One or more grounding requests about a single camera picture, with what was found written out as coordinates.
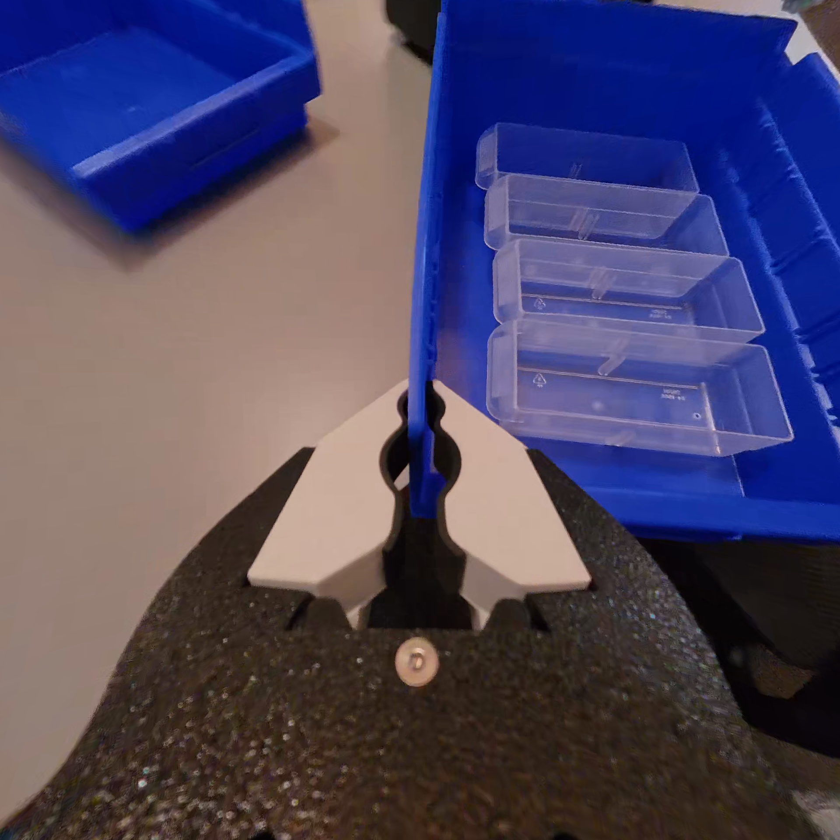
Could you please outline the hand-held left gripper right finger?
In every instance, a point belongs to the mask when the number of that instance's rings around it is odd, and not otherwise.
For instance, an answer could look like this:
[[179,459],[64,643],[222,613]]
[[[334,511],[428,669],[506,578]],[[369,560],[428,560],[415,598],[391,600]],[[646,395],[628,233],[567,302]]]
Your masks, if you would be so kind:
[[459,593],[473,627],[499,602],[585,591],[592,577],[526,446],[441,381],[430,387],[435,465],[446,477],[437,520],[464,556]]

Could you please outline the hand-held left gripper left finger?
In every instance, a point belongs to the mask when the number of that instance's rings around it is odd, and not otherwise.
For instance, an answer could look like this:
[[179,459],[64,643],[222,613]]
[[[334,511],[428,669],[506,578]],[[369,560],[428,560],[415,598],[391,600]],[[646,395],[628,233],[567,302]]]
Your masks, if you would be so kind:
[[358,628],[385,589],[408,484],[407,381],[322,437],[247,573],[254,587],[336,601]]

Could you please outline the clear plastic drawer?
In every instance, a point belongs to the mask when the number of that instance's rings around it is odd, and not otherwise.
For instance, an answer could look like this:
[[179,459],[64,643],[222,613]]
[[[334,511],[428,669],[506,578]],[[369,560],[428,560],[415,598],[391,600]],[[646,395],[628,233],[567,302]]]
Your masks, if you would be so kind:
[[515,238],[635,246],[728,257],[714,202],[698,192],[509,174],[485,196],[484,241]]
[[544,319],[730,343],[765,331],[741,261],[724,255],[518,238],[496,252],[492,282],[500,323]]
[[475,180],[487,190],[509,174],[700,190],[681,142],[499,122],[479,137]]
[[486,407],[519,438],[726,458],[790,443],[765,348],[520,319],[487,343]]

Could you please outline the blue plastic storage bin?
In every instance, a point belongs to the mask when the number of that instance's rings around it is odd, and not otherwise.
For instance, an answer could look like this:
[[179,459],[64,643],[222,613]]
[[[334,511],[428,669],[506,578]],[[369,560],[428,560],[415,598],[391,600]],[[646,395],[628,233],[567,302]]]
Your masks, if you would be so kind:
[[795,24],[667,6],[445,2],[418,208],[408,378],[412,502],[430,511],[426,395],[487,411],[493,308],[476,147],[496,123],[686,146],[741,261],[794,438],[726,458],[519,437],[655,539],[838,542],[838,82]]
[[299,1],[2,1],[2,142],[126,231],[307,125]]

